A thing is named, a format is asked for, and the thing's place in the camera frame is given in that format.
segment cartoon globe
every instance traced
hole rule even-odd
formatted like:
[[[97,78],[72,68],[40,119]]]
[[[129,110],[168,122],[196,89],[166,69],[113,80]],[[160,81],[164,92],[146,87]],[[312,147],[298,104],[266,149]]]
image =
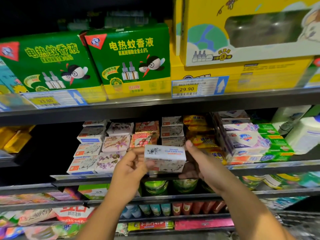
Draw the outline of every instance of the cartoon globe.
[[[188,30],[188,42],[199,50],[208,49],[216,52],[228,46],[228,40],[221,29],[212,24],[200,24]]]

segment red triangle logo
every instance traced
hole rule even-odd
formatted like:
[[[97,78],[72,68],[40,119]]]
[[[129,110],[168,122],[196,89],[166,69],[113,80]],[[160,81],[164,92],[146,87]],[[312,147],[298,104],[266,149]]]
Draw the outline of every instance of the red triangle logo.
[[[103,33],[103,34],[86,35],[85,39],[88,45],[101,49],[106,37],[107,37],[107,34]]]
[[[20,42],[0,43],[0,56],[19,61]]]

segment yellow price sticker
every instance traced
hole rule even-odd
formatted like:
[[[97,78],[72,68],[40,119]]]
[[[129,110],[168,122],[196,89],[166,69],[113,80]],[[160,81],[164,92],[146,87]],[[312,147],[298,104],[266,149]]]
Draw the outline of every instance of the yellow price sticker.
[[[198,84],[173,86],[172,87],[172,94],[186,93],[186,92],[197,92],[197,90],[198,90]]]
[[[59,104],[54,97],[35,97],[29,99],[35,105],[45,105],[45,104]]]

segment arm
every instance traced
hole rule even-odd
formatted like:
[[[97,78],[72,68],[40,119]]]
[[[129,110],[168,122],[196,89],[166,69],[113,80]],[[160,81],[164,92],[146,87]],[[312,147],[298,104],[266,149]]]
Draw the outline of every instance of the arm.
[[[134,198],[141,178],[153,168],[154,162],[145,163],[143,154],[144,147],[134,148],[117,163],[106,197],[77,235],[77,240],[114,239],[122,210]]]
[[[226,202],[234,226],[243,240],[294,240],[267,207],[236,176],[191,141],[186,149],[199,166],[202,178]]]

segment hand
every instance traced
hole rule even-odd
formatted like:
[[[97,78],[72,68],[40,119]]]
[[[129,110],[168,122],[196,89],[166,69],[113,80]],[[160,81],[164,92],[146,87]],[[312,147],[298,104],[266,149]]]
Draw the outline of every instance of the hand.
[[[180,179],[190,178],[191,175],[194,175],[195,169],[198,168],[199,177],[217,194],[222,194],[228,188],[228,185],[237,179],[217,158],[203,153],[190,140],[186,141],[185,148],[197,164],[191,170],[189,170],[191,168],[189,165],[187,167],[188,171],[179,175]]]
[[[136,195],[142,177],[153,167],[153,161],[144,162],[144,147],[129,150],[114,168],[107,196],[124,207]]]

